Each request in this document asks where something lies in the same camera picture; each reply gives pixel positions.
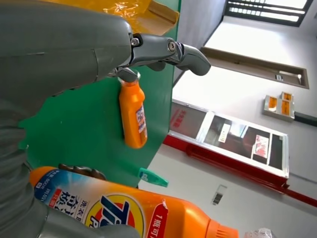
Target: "green clip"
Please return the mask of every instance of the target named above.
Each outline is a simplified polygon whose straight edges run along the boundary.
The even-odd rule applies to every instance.
[[[147,170],[145,168],[140,168],[139,174],[137,176],[143,181],[155,184],[155,185],[159,185],[159,186],[162,186],[162,187],[168,186],[168,180],[163,179],[161,176],[159,176],[154,172],[152,172],[150,170]]]

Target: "tide logo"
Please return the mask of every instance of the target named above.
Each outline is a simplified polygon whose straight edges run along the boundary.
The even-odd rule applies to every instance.
[[[85,224],[92,228],[129,225],[137,230],[140,237],[144,232],[144,219],[140,206],[132,198],[120,194],[102,196],[88,213]]]

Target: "yellow plastic bag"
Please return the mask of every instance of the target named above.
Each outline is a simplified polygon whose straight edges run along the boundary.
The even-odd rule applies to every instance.
[[[152,0],[44,0],[118,15],[134,33],[162,35],[178,20],[179,13]]]

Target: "detergent bottle label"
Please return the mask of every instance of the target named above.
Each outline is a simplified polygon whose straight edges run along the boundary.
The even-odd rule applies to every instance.
[[[168,215],[165,204],[144,211],[137,199],[116,192],[115,186],[118,185],[54,169],[35,186],[35,196],[91,228],[125,224],[135,228],[142,238],[164,237]]]

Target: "small orange bottle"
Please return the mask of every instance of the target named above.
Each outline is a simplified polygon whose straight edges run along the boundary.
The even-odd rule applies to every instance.
[[[131,148],[142,148],[146,143],[148,135],[143,108],[146,97],[139,85],[140,74],[134,82],[118,79],[121,83],[118,100],[125,141]]]

